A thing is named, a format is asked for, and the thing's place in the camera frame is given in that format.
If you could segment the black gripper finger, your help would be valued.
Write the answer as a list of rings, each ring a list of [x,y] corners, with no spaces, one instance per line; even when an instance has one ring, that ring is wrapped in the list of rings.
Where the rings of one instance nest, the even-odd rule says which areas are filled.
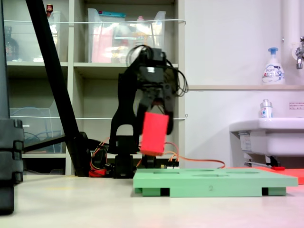
[[[139,106],[138,106],[138,118],[139,119],[144,118],[145,112],[152,105],[155,98],[156,98],[155,89],[148,89],[143,92],[143,96],[142,96]]]
[[[164,108],[164,113],[169,118],[167,126],[167,135],[170,135],[173,130],[174,116],[174,97],[172,94],[171,85],[162,85],[160,98]]]

